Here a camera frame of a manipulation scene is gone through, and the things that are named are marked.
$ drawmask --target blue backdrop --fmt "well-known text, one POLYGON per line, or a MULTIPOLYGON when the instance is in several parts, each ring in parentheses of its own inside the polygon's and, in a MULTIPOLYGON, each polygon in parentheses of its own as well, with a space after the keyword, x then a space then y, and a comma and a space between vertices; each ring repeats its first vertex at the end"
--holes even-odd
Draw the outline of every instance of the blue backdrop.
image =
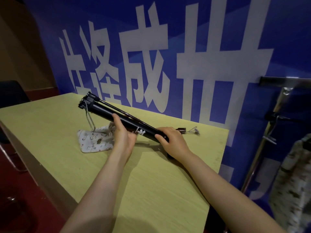
MULTIPOLYGON (((220 173, 241 188, 280 89, 311 77, 311 0, 24 0, 61 93, 230 129, 220 173)), ((310 116, 307 91, 285 109, 310 116)), ((248 194, 267 209, 280 162, 306 128, 280 125, 248 194)))

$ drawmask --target person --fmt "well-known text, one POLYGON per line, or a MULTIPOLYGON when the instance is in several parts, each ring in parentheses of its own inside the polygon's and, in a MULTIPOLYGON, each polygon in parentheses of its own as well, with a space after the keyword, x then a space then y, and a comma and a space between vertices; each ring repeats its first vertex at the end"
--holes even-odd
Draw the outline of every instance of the person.
MULTIPOLYGON (((116 195, 124 166, 137 135, 128 132, 118 115, 113 114, 115 145, 103 168, 70 216, 61 233, 110 232, 116 195)), ((206 200, 215 208, 233 233, 284 233, 260 207, 229 184, 192 153, 181 133, 172 127, 158 128, 169 137, 155 135, 167 153, 190 173, 206 200)))

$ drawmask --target table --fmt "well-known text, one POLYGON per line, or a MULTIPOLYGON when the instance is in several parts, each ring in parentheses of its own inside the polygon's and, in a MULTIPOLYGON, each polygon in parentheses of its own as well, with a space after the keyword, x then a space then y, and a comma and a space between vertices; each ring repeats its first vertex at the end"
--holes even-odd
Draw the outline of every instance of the table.
MULTIPOLYGON (((0 124, 33 179, 68 218, 107 160, 110 151, 82 153, 77 131, 90 130, 81 95, 64 94, 0 109, 0 124)), ((190 149, 219 171, 228 130, 124 105, 114 106, 154 127, 191 129, 190 149)), ((109 121, 92 114, 96 127, 109 121)), ((122 176, 113 232, 202 233, 209 210, 191 177, 169 161, 161 145, 138 136, 122 176)))

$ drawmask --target metal chair leg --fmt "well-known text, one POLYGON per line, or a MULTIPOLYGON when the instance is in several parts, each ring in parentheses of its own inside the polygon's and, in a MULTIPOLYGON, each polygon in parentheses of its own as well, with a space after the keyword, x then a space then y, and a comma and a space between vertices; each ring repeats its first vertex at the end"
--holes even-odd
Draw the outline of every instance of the metal chair leg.
POLYGON ((6 156, 7 160, 11 163, 11 165, 13 166, 13 168, 15 170, 17 170, 18 172, 26 172, 27 169, 19 169, 18 167, 16 167, 16 165, 14 164, 14 162, 11 160, 10 156, 7 154, 7 152, 5 151, 5 149, 2 147, 2 145, 0 144, 0 150, 4 153, 4 155, 6 156))

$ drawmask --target forearm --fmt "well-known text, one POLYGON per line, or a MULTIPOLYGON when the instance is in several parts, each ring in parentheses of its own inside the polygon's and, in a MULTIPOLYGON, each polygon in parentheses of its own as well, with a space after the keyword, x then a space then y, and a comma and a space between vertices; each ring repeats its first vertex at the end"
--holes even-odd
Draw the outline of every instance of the forearm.
POLYGON ((182 164, 233 233, 284 233, 266 212, 214 172, 198 156, 191 153, 185 156, 182 164))
POLYGON ((108 232, 126 160, 112 151, 61 233, 108 232))

